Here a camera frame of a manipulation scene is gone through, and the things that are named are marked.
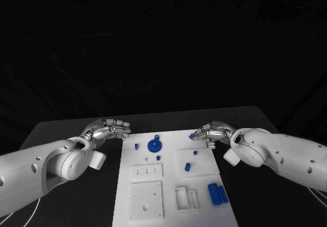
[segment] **blue object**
hole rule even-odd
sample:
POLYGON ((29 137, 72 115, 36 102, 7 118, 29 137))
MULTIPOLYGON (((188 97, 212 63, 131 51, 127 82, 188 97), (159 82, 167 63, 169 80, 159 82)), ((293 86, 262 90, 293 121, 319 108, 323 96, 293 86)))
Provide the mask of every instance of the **blue object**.
POLYGON ((195 134, 190 134, 189 138, 193 140, 195 136, 196 136, 195 134))
POLYGON ((189 172, 190 163, 186 163, 186 171, 189 172))
POLYGON ((224 186, 219 186, 219 191, 221 191, 221 195, 222 195, 222 198, 224 198, 224 202, 228 203, 226 193, 225 193, 224 186))
POLYGON ((154 136, 154 139, 149 142, 149 151, 156 153, 162 150, 162 142, 159 141, 159 135, 154 136))
POLYGON ((213 205, 224 204, 224 198, 222 198, 216 183, 209 184, 208 189, 209 189, 213 205))

